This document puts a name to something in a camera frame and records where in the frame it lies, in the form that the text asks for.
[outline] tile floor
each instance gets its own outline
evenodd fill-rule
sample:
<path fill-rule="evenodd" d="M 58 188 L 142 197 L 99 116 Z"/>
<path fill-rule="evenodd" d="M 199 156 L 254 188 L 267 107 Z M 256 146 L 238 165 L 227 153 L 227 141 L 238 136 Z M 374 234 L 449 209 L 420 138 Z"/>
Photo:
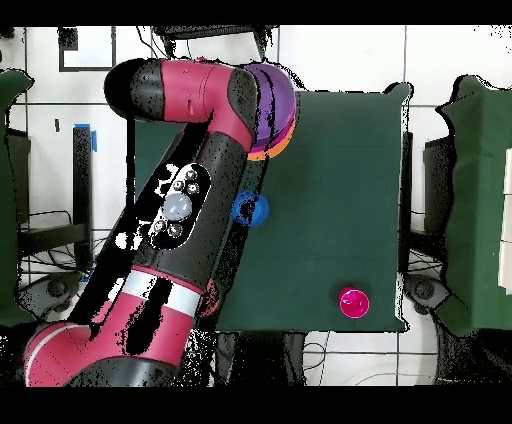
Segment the tile floor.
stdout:
<path fill-rule="evenodd" d="M 118 63 L 162 56 L 159 50 L 163 47 L 151 38 L 149 28 L 140 27 L 140 32 L 147 45 L 141 42 L 136 27 L 116 27 Z M 78 33 L 81 47 L 78 52 L 65 53 L 65 62 L 69 66 L 102 66 L 91 61 L 112 54 L 108 28 L 79 27 Z M 23 69 L 35 79 L 9 116 L 10 125 L 28 131 L 32 139 L 32 212 L 71 211 L 71 128 L 89 123 L 97 131 L 98 145 L 93 153 L 94 234 L 95 239 L 104 237 L 123 208 L 126 175 L 126 131 L 123 120 L 105 103 L 106 73 L 59 73 L 55 27 L 16 28 L 15 39 L 0 40 L 0 49 L 0 68 Z M 511 49 L 512 34 L 505 26 L 282 26 L 273 31 L 267 54 L 270 61 L 292 69 L 308 90 L 383 91 L 394 82 L 413 84 L 409 114 L 409 128 L 414 133 L 412 209 L 422 212 L 423 145 L 448 134 L 434 107 L 448 101 L 459 75 L 478 74 L 494 86 L 509 87 Z M 192 40 L 188 45 L 178 42 L 177 55 L 218 57 L 231 64 L 258 58 L 251 34 Z M 55 119 L 59 119 L 60 132 L 55 131 Z M 65 216 L 39 216 L 31 221 L 33 227 L 61 223 L 66 223 Z M 412 216 L 412 226 L 422 229 L 421 215 Z M 28 263 L 24 262 L 24 267 L 28 269 Z M 44 272 L 42 267 L 30 264 L 32 272 Z M 416 314 L 407 300 L 402 311 L 410 328 L 399 336 L 330 333 L 327 339 L 326 333 L 310 333 L 307 342 L 326 346 L 328 353 L 320 366 L 306 371 L 309 384 L 430 384 L 437 352 L 432 320 Z M 306 368 L 322 361 L 319 352 L 318 345 L 306 347 Z"/>

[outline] white floor tile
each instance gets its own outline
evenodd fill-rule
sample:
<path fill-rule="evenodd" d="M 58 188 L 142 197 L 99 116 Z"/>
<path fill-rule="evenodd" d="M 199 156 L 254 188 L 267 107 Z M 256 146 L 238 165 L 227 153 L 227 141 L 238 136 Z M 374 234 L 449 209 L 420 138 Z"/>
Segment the white floor tile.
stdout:
<path fill-rule="evenodd" d="M 92 154 L 92 225 L 111 228 L 126 198 L 126 121 L 101 105 L 30 105 L 28 117 L 31 211 L 63 209 L 72 214 L 73 127 L 90 124 L 97 138 Z"/>
<path fill-rule="evenodd" d="M 115 48 L 110 26 L 77 26 L 78 49 L 64 51 L 66 68 L 110 68 Z"/>
<path fill-rule="evenodd" d="M 441 267 L 437 265 L 440 265 L 440 263 L 429 256 L 416 252 L 409 254 L 409 269 L 411 271 L 421 270 L 421 272 L 419 272 L 421 275 L 439 279 Z"/>
<path fill-rule="evenodd" d="M 277 28 L 272 30 L 272 40 L 268 40 L 267 50 L 265 51 L 265 56 L 269 62 L 277 62 L 277 50 L 278 50 L 278 34 L 279 31 Z"/>
<path fill-rule="evenodd" d="M 25 69 L 25 33 L 23 27 L 14 28 L 14 38 L 0 38 L 2 61 L 0 69 Z"/>
<path fill-rule="evenodd" d="M 402 315 L 410 327 L 398 336 L 400 352 L 436 353 L 437 332 L 430 315 L 418 314 L 413 303 L 405 296 L 402 300 Z"/>
<path fill-rule="evenodd" d="M 499 255 L 498 284 L 512 290 L 512 243 L 502 241 Z"/>
<path fill-rule="evenodd" d="M 403 25 L 283 25 L 280 62 L 308 90 L 382 92 L 403 79 Z"/>
<path fill-rule="evenodd" d="M 423 151 L 427 141 L 437 140 L 449 134 L 444 119 L 434 108 L 410 108 L 409 131 L 412 132 L 412 198 L 411 209 L 425 211 L 425 166 Z M 411 216 L 411 228 L 423 230 L 423 215 Z"/>
<path fill-rule="evenodd" d="M 400 355 L 398 361 L 398 385 L 418 386 L 434 384 L 436 355 Z"/>
<path fill-rule="evenodd" d="M 304 353 L 302 357 L 304 376 L 308 386 L 319 386 L 322 375 L 323 353 Z"/>
<path fill-rule="evenodd" d="M 512 38 L 509 30 L 499 32 L 489 25 L 408 25 L 411 104 L 448 102 L 461 75 L 479 75 L 500 88 L 512 85 Z"/>
<path fill-rule="evenodd" d="M 15 130 L 27 131 L 27 121 L 26 121 L 26 110 L 25 105 L 12 105 L 9 109 L 9 128 L 13 128 Z"/>
<path fill-rule="evenodd" d="M 327 332 L 325 331 L 312 331 L 307 334 L 304 341 L 305 352 L 323 352 L 323 347 L 327 340 Z"/>
<path fill-rule="evenodd" d="M 98 45 L 111 49 L 111 45 Z M 59 72 L 56 27 L 27 28 L 27 72 L 34 78 L 30 103 L 105 103 L 106 72 Z"/>
<path fill-rule="evenodd" d="M 396 385 L 396 354 L 328 354 L 322 376 L 322 365 L 305 371 L 310 386 Z"/>
<path fill-rule="evenodd" d="M 142 40 L 151 45 L 151 34 L 148 26 L 139 26 Z M 139 38 L 137 27 L 116 27 L 116 63 L 125 62 L 136 58 L 148 59 L 151 57 L 151 49 Z"/>
<path fill-rule="evenodd" d="M 396 352 L 396 333 L 335 333 L 329 336 L 328 352 Z"/>

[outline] red robot arm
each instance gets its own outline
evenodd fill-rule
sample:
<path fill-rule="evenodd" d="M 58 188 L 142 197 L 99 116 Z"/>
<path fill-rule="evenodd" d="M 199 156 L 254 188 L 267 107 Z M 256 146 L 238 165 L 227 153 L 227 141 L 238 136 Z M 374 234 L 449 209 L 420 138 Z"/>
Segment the red robot arm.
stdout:
<path fill-rule="evenodd" d="M 139 195 L 135 219 L 119 219 L 69 321 L 28 343 L 27 386 L 172 380 L 254 142 L 257 87 L 238 68 L 136 59 L 111 70 L 105 97 L 128 120 L 191 124 Z M 130 233 L 133 250 L 118 243 Z"/>

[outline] pink cup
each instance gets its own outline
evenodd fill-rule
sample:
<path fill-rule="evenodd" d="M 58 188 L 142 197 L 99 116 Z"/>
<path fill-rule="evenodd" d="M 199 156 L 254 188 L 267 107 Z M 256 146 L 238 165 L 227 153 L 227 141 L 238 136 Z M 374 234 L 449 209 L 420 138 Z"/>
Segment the pink cup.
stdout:
<path fill-rule="evenodd" d="M 345 287 L 339 295 L 340 309 L 349 318 L 362 318 L 370 309 L 370 300 L 364 292 L 353 287 Z"/>

